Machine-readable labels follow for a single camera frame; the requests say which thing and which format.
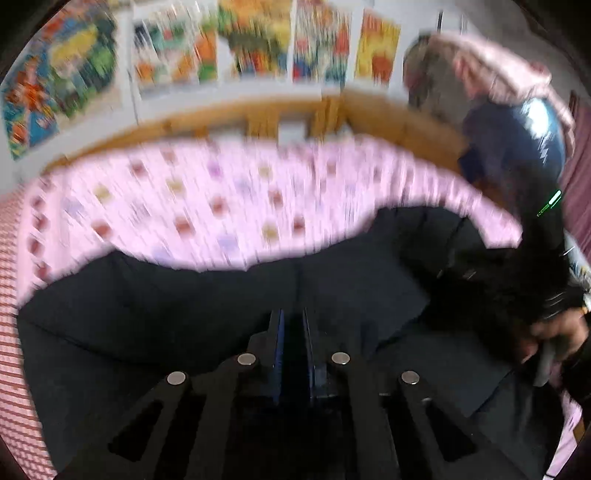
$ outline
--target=metal bolt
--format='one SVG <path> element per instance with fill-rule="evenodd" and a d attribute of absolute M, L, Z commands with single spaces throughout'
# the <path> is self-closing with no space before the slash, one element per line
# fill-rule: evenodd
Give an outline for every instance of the metal bolt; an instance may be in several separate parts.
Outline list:
<path fill-rule="evenodd" d="M 241 365 L 252 365 L 254 362 L 256 362 L 256 357 L 252 353 L 238 355 L 238 363 Z"/>
<path fill-rule="evenodd" d="M 416 385 L 420 379 L 421 377 L 418 376 L 418 373 L 413 372 L 412 370 L 406 370 L 402 374 L 402 381 L 408 385 Z"/>
<path fill-rule="evenodd" d="M 330 357 L 330 359 L 336 363 L 337 365 L 346 365 L 350 362 L 351 357 L 346 354 L 345 352 L 336 352 L 333 353 L 332 357 Z"/>
<path fill-rule="evenodd" d="M 166 377 L 166 381 L 171 385 L 180 385 L 187 379 L 187 375 L 183 372 L 172 372 Z"/>

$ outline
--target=red curtain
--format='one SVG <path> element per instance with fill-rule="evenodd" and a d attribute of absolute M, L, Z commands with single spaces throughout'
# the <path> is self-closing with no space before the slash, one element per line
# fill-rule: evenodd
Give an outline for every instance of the red curtain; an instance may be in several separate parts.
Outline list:
<path fill-rule="evenodd" d="M 560 179 L 566 229 L 591 261 L 591 106 L 570 96 L 570 109 L 577 123 L 574 156 L 564 166 Z"/>

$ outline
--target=artwork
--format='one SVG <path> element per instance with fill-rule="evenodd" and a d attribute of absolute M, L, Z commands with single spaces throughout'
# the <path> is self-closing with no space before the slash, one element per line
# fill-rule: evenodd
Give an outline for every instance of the artwork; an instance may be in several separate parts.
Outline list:
<path fill-rule="evenodd" d="M 119 105 L 116 24 L 103 0 L 72 0 L 33 37 L 2 89 L 13 159 L 73 122 Z"/>
<path fill-rule="evenodd" d="M 351 15 L 324 0 L 299 0 L 294 80 L 345 84 Z"/>
<path fill-rule="evenodd" d="M 114 12 L 122 8 L 129 8 L 131 6 L 131 0 L 107 0 L 109 9 Z"/>
<path fill-rule="evenodd" d="M 355 78 L 372 79 L 382 85 L 389 84 L 399 37 L 399 25 L 364 10 Z"/>
<path fill-rule="evenodd" d="M 174 8 L 134 25 L 140 92 L 217 79 L 216 24 L 195 9 Z"/>
<path fill-rule="evenodd" d="M 220 0 L 218 33 L 232 52 L 231 76 L 285 76 L 292 0 Z"/>

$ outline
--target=black metal frame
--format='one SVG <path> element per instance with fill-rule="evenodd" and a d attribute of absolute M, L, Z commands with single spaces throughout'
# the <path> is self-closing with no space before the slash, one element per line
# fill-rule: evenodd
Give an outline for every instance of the black metal frame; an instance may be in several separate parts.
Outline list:
<path fill-rule="evenodd" d="M 273 312 L 269 329 L 249 342 L 254 362 L 241 364 L 242 356 L 234 356 L 217 370 L 186 377 L 179 385 L 162 380 L 125 416 L 117 432 L 81 450 L 56 480 L 159 480 L 169 478 L 165 469 L 171 464 L 182 469 L 174 478 L 225 479 L 230 424 L 238 403 L 275 412 L 277 418 L 293 416 L 294 409 L 321 415 L 338 411 L 343 420 L 342 432 L 335 436 L 340 442 L 341 467 L 330 478 L 524 479 L 503 453 L 417 374 L 408 372 L 412 381 L 404 375 L 391 379 L 373 372 L 360 355 L 335 351 L 334 339 L 320 332 L 307 312 L 290 322 L 303 332 L 298 347 L 306 358 L 300 372 L 307 388 L 295 403 L 284 394 L 290 379 L 282 377 L 286 319 L 283 312 Z M 186 417 L 195 422 L 194 433 L 187 441 L 180 436 L 173 441 L 176 414 L 187 405 L 194 412 Z M 144 429 L 143 436 L 130 434 L 142 416 L 151 418 L 149 428 L 139 428 Z M 438 419 L 445 419 L 443 427 Z M 456 446 L 442 443 L 440 436 L 447 430 L 453 431 L 449 439 Z M 134 451 L 140 443 L 141 448 Z M 163 467 L 161 458 L 174 449 L 181 453 L 175 453 L 175 460 L 166 460 L 168 466 Z M 265 452 L 260 454 L 263 461 Z"/>

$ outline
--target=pink blanket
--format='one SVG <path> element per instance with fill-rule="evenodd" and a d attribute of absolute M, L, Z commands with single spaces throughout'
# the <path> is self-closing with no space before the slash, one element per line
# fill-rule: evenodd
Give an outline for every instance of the pink blanket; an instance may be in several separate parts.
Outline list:
<path fill-rule="evenodd" d="M 9 232 L 0 247 L 12 279 L 0 289 L 0 434 L 26 473 L 44 480 L 53 471 L 22 376 L 15 306 L 106 250 L 171 267 L 247 268 L 353 236 L 378 208 L 397 205 L 468 216 L 489 247 L 517 245 L 521 236 L 515 219 L 463 179 L 369 137 L 115 151 L 35 180 L 12 201 L 0 225 Z M 571 410 L 580 417 L 570 405 L 566 427 Z M 555 461 L 574 449 L 572 427 Z"/>
<path fill-rule="evenodd" d="M 568 105 L 550 85 L 552 74 L 545 65 L 528 62 L 511 50 L 475 35 L 445 32 L 433 35 L 431 42 L 442 47 L 468 98 L 485 94 L 500 105 L 518 105 L 529 98 L 547 99 L 562 124 L 566 156 L 573 156 L 574 119 Z"/>

